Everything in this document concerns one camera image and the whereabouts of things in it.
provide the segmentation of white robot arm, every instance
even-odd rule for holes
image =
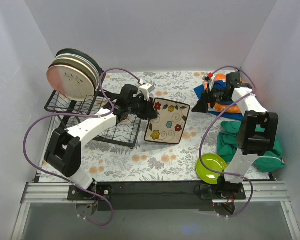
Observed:
[[[118,97],[104,105],[94,118],[89,118],[78,125],[53,131],[44,159],[71,182],[85,190],[93,187],[93,178],[81,167],[82,148],[103,131],[125,120],[128,115],[137,115],[140,119],[151,120],[158,117],[149,97],[154,90],[151,84],[139,88],[126,84]]]
[[[252,92],[249,84],[240,81],[240,72],[227,74],[226,87],[222,90],[213,87],[215,79],[212,73],[203,79],[209,83],[209,87],[202,92],[201,99],[192,109],[193,112],[207,113],[208,104],[213,107],[216,103],[235,102]],[[268,112],[253,94],[238,102],[237,106],[243,115],[237,135],[238,149],[224,172],[245,176],[259,156],[274,147],[279,117],[276,113]],[[261,126],[265,131],[256,132],[256,126]],[[243,178],[225,174],[224,181],[227,186],[235,186],[240,185]]]

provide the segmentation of dish rack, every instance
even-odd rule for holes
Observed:
[[[107,103],[99,89],[94,96],[87,96],[84,101],[74,101],[63,96],[57,91],[53,91],[44,109],[52,113],[74,113],[80,115],[95,115],[99,109]],[[64,129],[73,127],[87,117],[77,116],[57,116],[60,120],[59,127]],[[134,148],[140,130],[141,119],[136,115],[129,115],[128,118],[118,125],[105,130],[93,140],[109,144],[117,144]]]

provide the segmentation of teal towel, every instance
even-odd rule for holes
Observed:
[[[234,158],[238,145],[237,134],[239,132],[241,122],[236,121],[223,121],[221,126],[225,129],[218,135],[216,150],[220,157],[222,157],[227,163],[231,162]],[[264,129],[257,127],[258,132],[263,132]],[[269,173],[275,170],[281,169],[285,166],[282,159],[282,148],[279,140],[276,138],[274,141],[274,147],[271,151],[267,151],[264,157],[258,158],[254,165],[260,172]]]

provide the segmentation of floral square plate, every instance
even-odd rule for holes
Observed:
[[[155,143],[179,144],[188,119],[190,105],[156,98],[153,107],[158,118],[148,122],[144,140]]]

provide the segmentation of white panel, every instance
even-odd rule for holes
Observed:
[[[136,72],[241,66],[276,0],[25,0],[50,49]]]
[[[25,160],[27,128],[45,115],[52,88],[46,70],[53,55],[23,0],[0,0],[0,240],[10,239],[26,181],[35,169]],[[49,121],[36,127],[28,142],[38,163]]]
[[[287,185],[300,227],[300,0],[278,1],[243,69],[256,81],[261,104],[279,115],[286,168],[276,174]]]

